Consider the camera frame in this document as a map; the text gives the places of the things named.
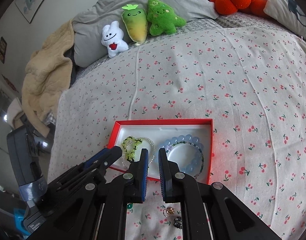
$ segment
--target picture frame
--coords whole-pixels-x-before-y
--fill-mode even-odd
[[[15,0],[15,5],[28,23],[31,23],[43,1],[44,0]]]
[[[5,62],[5,55],[0,51],[0,61],[4,64]]]
[[[7,43],[3,37],[0,38],[0,52],[5,56]]]

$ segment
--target white bunny plush toy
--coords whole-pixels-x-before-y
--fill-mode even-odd
[[[124,32],[119,28],[118,21],[114,21],[111,25],[105,25],[103,27],[102,44],[107,47],[110,58],[129,49],[128,44],[123,41],[123,37]]]

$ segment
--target cherry print sheet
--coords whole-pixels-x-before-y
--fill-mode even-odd
[[[282,239],[298,239],[306,228],[306,43],[284,31],[168,36],[103,63],[61,96],[49,181],[105,147],[116,120],[206,117],[211,182]],[[163,216],[167,206],[149,181],[147,201],[129,206],[126,239],[181,239],[177,214]]]

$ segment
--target black beaded ring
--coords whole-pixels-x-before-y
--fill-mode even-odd
[[[176,217],[176,218],[174,218],[174,224],[173,225],[178,229],[182,229],[182,223],[180,223],[180,222],[182,222],[182,217]]]

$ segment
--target green carrot plush toy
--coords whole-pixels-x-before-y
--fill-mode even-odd
[[[153,36],[174,34],[175,27],[186,25],[186,20],[177,16],[172,7],[159,0],[149,0],[148,21],[152,23],[150,33]]]
[[[144,9],[137,8],[138,5],[127,4],[122,9],[126,10],[122,14],[122,20],[126,26],[127,32],[136,45],[144,43],[147,35],[148,21]]]

